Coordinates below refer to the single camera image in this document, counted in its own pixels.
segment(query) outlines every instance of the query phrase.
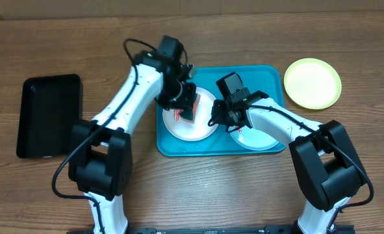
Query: plate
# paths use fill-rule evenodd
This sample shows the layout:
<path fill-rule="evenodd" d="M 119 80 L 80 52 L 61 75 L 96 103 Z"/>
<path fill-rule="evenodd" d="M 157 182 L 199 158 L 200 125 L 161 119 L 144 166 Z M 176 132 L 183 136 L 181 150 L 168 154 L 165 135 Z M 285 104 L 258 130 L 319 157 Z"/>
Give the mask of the plate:
<path fill-rule="evenodd" d="M 246 126 L 237 131 L 233 131 L 231 137 L 242 147 L 255 151 L 268 150 L 279 143 L 265 132 L 254 128 L 250 129 Z"/>
<path fill-rule="evenodd" d="M 295 103 L 308 109 L 330 107 L 342 92 L 336 70 L 315 58 L 303 58 L 291 64 L 284 75 L 284 87 Z"/>
<path fill-rule="evenodd" d="M 181 140 L 202 140 L 210 136 L 218 127 L 217 124 L 212 127 L 207 125 L 211 118 L 215 96 L 200 87 L 196 88 L 196 93 L 198 98 L 194 105 L 194 112 L 196 112 L 194 122 L 183 119 L 175 109 L 163 110 L 162 113 L 163 122 L 169 132 Z"/>

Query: blue tray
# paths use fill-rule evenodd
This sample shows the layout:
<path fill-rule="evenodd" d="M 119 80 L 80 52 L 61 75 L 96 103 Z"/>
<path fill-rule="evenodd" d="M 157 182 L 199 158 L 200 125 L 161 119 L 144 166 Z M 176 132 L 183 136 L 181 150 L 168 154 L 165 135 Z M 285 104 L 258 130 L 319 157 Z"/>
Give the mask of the blue tray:
<path fill-rule="evenodd" d="M 231 72 L 239 74 L 244 86 L 248 87 L 251 93 L 261 90 L 270 95 L 280 106 L 284 107 L 280 75 L 275 68 L 269 65 L 198 68 L 191 82 L 195 83 L 197 87 L 208 90 L 217 99 L 223 99 L 215 82 Z M 252 151 L 243 148 L 232 139 L 229 133 L 225 132 L 225 128 L 226 126 L 219 125 L 211 136 L 203 140 L 195 142 L 180 140 L 167 130 L 162 118 L 162 108 L 157 107 L 157 147 L 165 156 L 192 157 L 260 154 L 277 153 L 285 149 L 282 144 L 264 151 Z"/>

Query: tabletop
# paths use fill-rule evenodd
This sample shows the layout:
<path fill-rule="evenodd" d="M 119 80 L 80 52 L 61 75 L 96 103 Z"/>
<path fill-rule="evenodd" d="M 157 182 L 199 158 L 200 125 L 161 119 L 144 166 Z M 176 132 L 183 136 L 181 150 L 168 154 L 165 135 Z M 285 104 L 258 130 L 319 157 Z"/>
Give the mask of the tabletop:
<path fill-rule="evenodd" d="M 83 118 L 112 99 L 129 72 L 125 38 L 158 45 L 180 39 L 197 66 L 270 64 L 281 79 L 306 57 L 332 65 L 342 80 L 340 99 L 325 110 L 286 107 L 311 120 L 338 120 L 351 137 L 376 196 L 350 208 L 337 223 L 358 233 L 384 233 L 384 12 L 248 14 L 0 21 L 0 233 L 65 233 L 91 228 L 87 201 L 51 191 L 63 157 L 16 156 L 23 82 L 77 73 L 83 82 Z M 133 53 L 140 46 L 132 45 Z M 252 156 L 169 158 L 156 147 L 156 106 L 133 135 L 133 174 L 123 195 L 132 228 L 228 228 L 291 224 L 305 198 L 289 151 Z M 58 188 L 80 194 L 67 172 Z M 352 201 L 363 200 L 363 186 Z"/>

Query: black mounting base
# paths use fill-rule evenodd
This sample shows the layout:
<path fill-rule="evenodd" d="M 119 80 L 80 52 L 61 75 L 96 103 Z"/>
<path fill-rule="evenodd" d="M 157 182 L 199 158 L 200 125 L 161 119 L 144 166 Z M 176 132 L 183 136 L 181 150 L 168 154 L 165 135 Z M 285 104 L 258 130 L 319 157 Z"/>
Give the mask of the black mounting base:
<path fill-rule="evenodd" d="M 267 225 L 260 228 L 224 228 L 224 229 L 165 229 L 155 228 L 132 229 L 129 234 L 299 234 L 293 231 L 293 224 Z M 338 226 L 332 234 L 355 234 L 353 225 Z"/>

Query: yellow plate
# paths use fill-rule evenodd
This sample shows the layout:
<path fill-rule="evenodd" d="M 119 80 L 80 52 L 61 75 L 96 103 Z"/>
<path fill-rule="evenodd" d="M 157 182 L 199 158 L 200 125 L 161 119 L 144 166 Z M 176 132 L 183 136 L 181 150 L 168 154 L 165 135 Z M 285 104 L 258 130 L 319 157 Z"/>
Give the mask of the yellow plate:
<path fill-rule="evenodd" d="M 284 87 L 295 103 L 308 109 L 330 107 L 342 92 L 336 70 L 315 58 L 303 58 L 291 64 L 284 75 Z"/>

